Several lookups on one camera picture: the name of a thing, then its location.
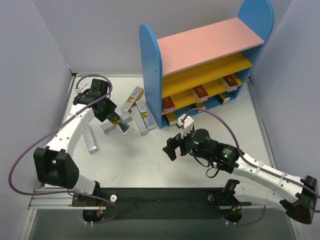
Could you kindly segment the silver RO toothpaste box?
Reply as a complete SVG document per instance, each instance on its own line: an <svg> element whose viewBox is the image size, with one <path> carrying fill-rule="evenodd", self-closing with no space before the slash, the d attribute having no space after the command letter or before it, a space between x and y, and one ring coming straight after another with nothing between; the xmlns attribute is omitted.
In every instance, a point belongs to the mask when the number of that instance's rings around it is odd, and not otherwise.
<svg viewBox="0 0 320 240"><path fill-rule="evenodd" d="M200 103L195 103L196 108L198 109L197 112L200 113L201 109L205 110L206 109L206 105L204 102L200 102Z"/></svg>

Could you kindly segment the black toothpaste box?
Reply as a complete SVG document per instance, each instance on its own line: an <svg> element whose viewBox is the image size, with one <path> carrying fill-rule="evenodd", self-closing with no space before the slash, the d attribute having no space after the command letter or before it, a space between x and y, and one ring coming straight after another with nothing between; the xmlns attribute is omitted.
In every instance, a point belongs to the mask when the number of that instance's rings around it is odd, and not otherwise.
<svg viewBox="0 0 320 240"><path fill-rule="evenodd" d="M165 116L167 118L169 127L172 127L177 123L177 117L174 112L169 112Z"/></svg>

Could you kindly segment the orange white RO toothpaste box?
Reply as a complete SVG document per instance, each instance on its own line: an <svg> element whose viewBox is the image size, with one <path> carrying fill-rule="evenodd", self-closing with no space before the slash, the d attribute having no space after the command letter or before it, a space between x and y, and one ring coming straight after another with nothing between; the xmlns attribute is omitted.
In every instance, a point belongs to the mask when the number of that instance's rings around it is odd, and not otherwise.
<svg viewBox="0 0 320 240"><path fill-rule="evenodd" d="M142 87L136 86L124 104L121 106L120 110L122 113L129 113L131 111L131 107L136 105L136 101L138 101L144 94L144 89Z"/></svg>

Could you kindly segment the red 3d toothpaste box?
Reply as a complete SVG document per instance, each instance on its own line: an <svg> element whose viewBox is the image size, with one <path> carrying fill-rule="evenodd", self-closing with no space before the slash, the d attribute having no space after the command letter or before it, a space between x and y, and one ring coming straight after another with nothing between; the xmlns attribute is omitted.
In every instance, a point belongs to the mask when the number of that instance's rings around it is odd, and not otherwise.
<svg viewBox="0 0 320 240"><path fill-rule="evenodd" d="M209 98L208 92L205 90L205 88L202 85L193 87L192 93L195 96L197 103L203 103L207 101Z"/></svg>
<svg viewBox="0 0 320 240"><path fill-rule="evenodd" d="M231 75L224 76L219 79L220 84L229 93L235 91L238 88L238 83Z"/></svg>
<svg viewBox="0 0 320 240"><path fill-rule="evenodd" d="M162 99L162 110L164 114L174 112L176 106L170 96Z"/></svg>

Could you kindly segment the red 3D toothpaste box top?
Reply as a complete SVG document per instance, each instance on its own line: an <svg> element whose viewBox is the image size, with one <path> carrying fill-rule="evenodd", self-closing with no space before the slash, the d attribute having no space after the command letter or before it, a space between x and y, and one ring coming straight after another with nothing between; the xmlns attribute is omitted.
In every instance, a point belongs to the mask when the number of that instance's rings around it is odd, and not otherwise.
<svg viewBox="0 0 320 240"><path fill-rule="evenodd" d="M164 114L174 112L176 106L170 96L162 99L162 110Z"/></svg>

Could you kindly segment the silver RO box table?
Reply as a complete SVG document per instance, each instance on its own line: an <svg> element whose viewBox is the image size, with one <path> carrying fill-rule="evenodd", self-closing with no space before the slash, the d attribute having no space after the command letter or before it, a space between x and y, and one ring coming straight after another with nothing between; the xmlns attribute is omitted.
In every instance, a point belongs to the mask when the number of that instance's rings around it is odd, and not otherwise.
<svg viewBox="0 0 320 240"><path fill-rule="evenodd" d="M220 93L217 95L217 99L221 105L225 105L230 102L231 98L224 93Z"/></svg>

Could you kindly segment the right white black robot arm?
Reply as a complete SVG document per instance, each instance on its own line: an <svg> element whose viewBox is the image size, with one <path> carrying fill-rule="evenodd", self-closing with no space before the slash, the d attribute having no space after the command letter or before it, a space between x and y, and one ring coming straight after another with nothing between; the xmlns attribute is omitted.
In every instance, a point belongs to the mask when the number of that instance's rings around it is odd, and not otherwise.
<svg viewBox="0 0 320 240"><path fill-rule="evenodd" d="M265 165L232 145L211 139L206 129L170 137L162 150L174 161L176 149L180 149L181 156L191 155L206 160L218 171L241 176L257 184L250 186L230 179L221 192L225 203L238 201L265 205L285 212L302 224L312 223L318 194L316 178L290 175Z"/></svg>

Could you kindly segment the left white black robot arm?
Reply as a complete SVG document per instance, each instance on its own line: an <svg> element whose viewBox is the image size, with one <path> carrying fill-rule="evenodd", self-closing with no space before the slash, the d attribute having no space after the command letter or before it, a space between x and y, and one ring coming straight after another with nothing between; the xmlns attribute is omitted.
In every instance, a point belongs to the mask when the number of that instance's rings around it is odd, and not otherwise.
<svg viewBox="0 0 320 240"><path fill-rule="evenodd" d="M117 106L109 98L112 89L108 78L93 76L90 88L77 92L62 128L44 148L38 147L33 153L39 182L82 193L91 206L100 203L102 193L96 181L80 174L72 156L89 123L93 119L104 122L115 113Z"/></svg>

